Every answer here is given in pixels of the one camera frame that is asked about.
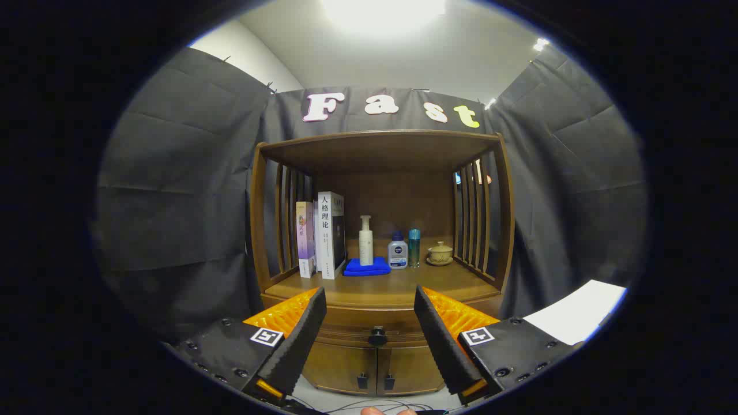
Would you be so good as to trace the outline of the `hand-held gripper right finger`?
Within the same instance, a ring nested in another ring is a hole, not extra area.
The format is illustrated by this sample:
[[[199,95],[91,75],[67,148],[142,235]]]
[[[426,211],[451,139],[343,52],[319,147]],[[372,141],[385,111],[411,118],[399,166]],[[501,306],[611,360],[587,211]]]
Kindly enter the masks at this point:
[[[522,317],[498,320],[424,286],[416,288],[414,311],[446,388],[463,405],[538,378],[583,344]]]

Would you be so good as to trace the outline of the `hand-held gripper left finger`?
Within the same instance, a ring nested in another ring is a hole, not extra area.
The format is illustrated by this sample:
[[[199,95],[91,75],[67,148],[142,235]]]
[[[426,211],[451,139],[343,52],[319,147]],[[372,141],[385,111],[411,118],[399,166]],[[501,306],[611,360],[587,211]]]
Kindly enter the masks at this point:
[[[203,375],[270,405],[293,394],[327,314],[317,287],[245,320],[221,318],[168,349]]]

